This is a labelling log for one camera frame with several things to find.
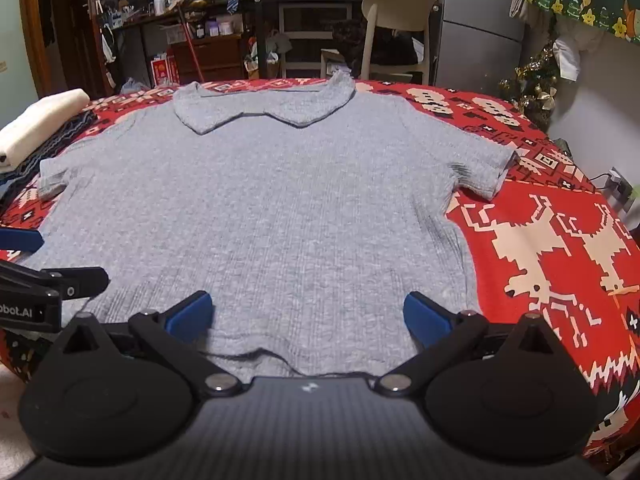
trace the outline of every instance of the metal screw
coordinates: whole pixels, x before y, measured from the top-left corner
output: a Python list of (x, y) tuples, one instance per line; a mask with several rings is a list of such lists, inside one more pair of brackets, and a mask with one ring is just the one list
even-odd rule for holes
[(213, 374), (204, 379), (204, 383), (212, 390), (224, 392), (236, 386), (238, 379), (229, 374)]
[(406, 375), (389, 374), (380, 379), (380, 385), (392, 392), (401, 392), (411, 386), (411, 379)]

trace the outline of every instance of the refrigerator door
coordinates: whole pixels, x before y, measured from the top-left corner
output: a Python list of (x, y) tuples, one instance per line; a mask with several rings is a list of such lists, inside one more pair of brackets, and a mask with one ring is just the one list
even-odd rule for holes
[(445, 0), (444, 20), (521, 41), (524, 24), (510, 9), (511, 0)]
[(517, 41), (444, 22), (435, 85), (497, 96), (500, 79), (514, 77), (521, 49)]

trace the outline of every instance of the white logo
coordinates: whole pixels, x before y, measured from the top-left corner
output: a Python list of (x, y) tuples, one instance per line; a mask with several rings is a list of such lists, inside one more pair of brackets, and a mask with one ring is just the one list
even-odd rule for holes
[(302, 391), (308, 394), (312, 394), (318, 388), (320, 388), (320, 386), (318, 386), (316, 383), (309, 383), (306, 386), (302, 386)]
[(16, 306), (0, 305), (0, 314), (9, 314), (10, 316), (33, 317), (33, 311), (30, 308), (19, 308)]

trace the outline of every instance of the blue gripper pad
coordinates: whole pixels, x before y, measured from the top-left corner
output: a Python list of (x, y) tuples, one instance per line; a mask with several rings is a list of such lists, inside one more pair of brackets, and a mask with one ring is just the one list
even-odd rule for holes
[(0, 249), (34, 253), (43, 245), (44, 240), (35, 229), (0, 227)]
[(164, 313), (164, 329), (183, 343), (193, 343), (211, 327), (213, 311), (211, 296), (199, 290)]
[(455, 314), (420, 292), (412, 292), (405, 298), (403, 313), (409, 332), (425, 348), (449, 335), (456, 319)]

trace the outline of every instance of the chair backrest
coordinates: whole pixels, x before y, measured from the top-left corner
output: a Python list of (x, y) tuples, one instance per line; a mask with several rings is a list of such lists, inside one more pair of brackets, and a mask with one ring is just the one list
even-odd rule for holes
[(378, 5), (376, 25), (397, 30), (425, 30), (425, 24), (436, 0), (363, 0), (362, 15), (369, 15)]

